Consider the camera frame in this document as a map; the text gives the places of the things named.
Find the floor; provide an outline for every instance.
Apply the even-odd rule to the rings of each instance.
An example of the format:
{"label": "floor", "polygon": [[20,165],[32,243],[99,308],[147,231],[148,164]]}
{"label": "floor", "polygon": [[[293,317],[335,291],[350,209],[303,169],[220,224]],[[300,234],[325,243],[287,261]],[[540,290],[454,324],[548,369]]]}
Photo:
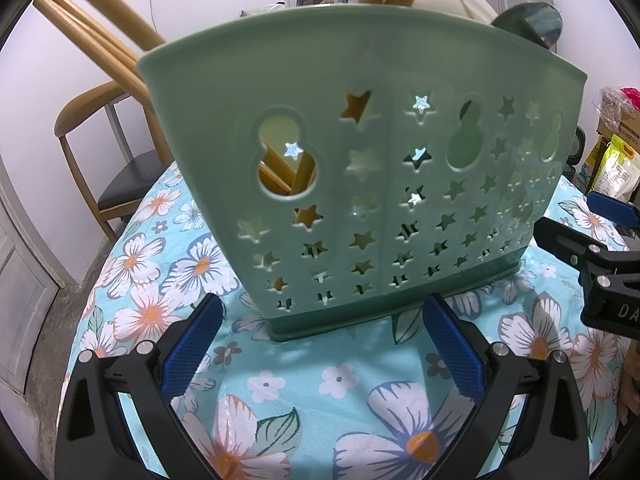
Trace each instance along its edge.
{"label": "floor", "polygon": [[39,465],[50,480],[54,477],[56,419],[60,404],[60,388],[65,377],[71,343],[76,335],[76,326],[89,297],[89,291],[97,281],[110,251],[111,244],[105,242],[92,263],[84,283],[59,291],[44,320],[34,347],[25,396],[27,405],[40,421]]}

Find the blue tablecloth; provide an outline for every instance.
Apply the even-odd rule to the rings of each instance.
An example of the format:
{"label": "blue tablecloth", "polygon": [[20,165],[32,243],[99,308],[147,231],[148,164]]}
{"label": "blue tablecloth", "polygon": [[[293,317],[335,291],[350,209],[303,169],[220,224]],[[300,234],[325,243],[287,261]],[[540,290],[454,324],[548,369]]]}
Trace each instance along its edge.
{"label": "blue tablecloth", "polygon": [[[626,250],[610,222],[592,214],[562,177],[546,215]],[[464,423],[460,396],[418,310],[275,343],[209,233],[174,164],[116,243],[78,325],[62,389],[84,349],[121,355],[157,340],[206,292],[227,319],[187,391],[172,401],[213,467],[233,479],[420,479]],[[449,298],[489,341],[544,359],[562,349],[587,415],[590,467],[609,449],[628,340],[580,323],[577,272],[532,242],[519,272]],[[148,468],[164,474],[127,396],[132,434]],[[495,468],[523,406],[514,398],[483,471]]]}

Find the floral tablecloth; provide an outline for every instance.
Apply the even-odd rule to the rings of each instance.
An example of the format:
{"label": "floral tablecloth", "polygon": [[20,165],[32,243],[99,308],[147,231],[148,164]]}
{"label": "floral tablecloth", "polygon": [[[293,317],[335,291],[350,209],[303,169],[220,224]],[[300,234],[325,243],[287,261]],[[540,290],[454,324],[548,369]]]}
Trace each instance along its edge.
{"label": "floral tablecloth", "polygon": [[[546,215],[626,250],[610,222],[592,214],[562,177]],[[209,233],[174,164],[151,189],[116,243],[89,296],[69,357],[84,349],[121,355],[157,340],[206,293],[227,319],[172,407],[225,478],[420,479],[463,425],[460,396],[418,310],[301,340],[269,340],[265,321]],[[519,272],[449,298],[489,341],[544,359],[562,349],[587,415],[590,467],[609,449],[628,340],[580,323],[577,272],[532,242]],[[146,466],[165,474],[121,396]],[[523,407],[516,396],[483,472],[495,468]]]}

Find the seat cushion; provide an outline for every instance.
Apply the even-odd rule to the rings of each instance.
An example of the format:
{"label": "seat cushion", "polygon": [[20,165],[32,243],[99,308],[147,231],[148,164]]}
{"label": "seat cushion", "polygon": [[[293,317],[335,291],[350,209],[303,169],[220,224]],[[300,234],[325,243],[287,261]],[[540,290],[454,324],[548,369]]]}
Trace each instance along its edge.
{"label": "seat cushion", "polygon": [[104,211],[143,198],[163,172],[156,150],[138,155],[122,168],[104,190],[98,199],[98,209]]}

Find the basket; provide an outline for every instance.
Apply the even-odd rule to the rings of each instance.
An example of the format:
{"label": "basket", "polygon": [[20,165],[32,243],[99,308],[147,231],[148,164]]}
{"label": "basket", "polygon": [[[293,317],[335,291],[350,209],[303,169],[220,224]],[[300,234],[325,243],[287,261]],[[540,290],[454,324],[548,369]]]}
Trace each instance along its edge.
{"label": "basket", "polygon": [[[488,25],[351,4],[226,23],[138,67],[186,183],[277,340],[516,271],[586,81]],[[258,132],[274,118],[294,122],[316,163],[297,196],[258,179]]]}

